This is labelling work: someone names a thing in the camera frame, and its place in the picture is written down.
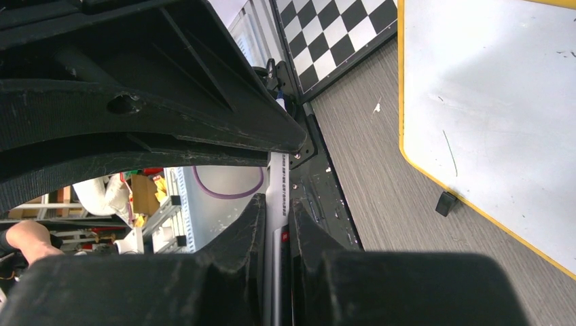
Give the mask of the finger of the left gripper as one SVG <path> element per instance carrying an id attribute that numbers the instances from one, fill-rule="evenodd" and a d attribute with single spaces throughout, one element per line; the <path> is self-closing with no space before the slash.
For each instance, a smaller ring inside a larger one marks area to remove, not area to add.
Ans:
<path id="1" fill-rule="evenodd" d="M 1 2 L 1 210 L 152 167 L 264 166 L 306 132 L 208 1 Z"/>

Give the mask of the black white checkerboard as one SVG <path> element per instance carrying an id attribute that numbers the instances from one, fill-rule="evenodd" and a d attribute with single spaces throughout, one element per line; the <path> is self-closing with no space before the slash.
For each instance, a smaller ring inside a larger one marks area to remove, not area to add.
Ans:
<path id="1" fill-rule="evenodd" d="M 397 34 L 394 0 L 288 0 L 270 6 L 303 102 Z"/>

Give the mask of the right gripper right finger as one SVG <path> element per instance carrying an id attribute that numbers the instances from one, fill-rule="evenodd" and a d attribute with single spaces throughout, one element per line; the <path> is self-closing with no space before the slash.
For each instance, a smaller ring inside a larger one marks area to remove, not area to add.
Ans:
<path id="1" fill-rule="evenodd" d="M 500 265 L 475 253 L 345 249 L 289 212 L 296 325 L 527 325 Z"/>

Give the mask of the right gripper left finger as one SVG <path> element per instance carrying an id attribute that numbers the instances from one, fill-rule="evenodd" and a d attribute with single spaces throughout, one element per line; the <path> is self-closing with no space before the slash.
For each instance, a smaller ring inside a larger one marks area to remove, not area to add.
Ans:
<path id="1" fill-rule="evenodd" d="M 260 325 L 266 198 L 195 253 L 53 256 L 10 291 L 2 325 Z"/>

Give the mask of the whiteboard marker pen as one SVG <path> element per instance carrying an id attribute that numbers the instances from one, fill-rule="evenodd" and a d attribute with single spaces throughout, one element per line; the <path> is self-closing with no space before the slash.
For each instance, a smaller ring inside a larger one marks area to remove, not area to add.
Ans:
<path id="1" fill-rule="evenodd" d="M 271 153 L 266 190 L 264 247 L 264 325 L 291 325 L 289 158 Z"/>

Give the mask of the metal wire whiteboard stand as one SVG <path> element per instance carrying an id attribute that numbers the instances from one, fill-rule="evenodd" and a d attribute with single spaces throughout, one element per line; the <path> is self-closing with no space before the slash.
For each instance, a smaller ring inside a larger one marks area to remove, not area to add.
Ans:
<path id="1" fill-rule="evenodd" d="M 442 192 L 437 201 L 435 211 L 441 216 L 447 217 L 457 203 L 458 198 L 454 194 L 451 194 L 450 192 Z"/>

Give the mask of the yellow framed whiteboard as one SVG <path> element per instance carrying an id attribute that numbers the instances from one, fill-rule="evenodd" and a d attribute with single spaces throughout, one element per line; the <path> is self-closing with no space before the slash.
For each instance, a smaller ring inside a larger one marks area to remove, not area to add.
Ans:
<path id="1" fill-rule="evenodd" d="M 400 1 L 399 148 L 575 275 L 575 2 Z"/>

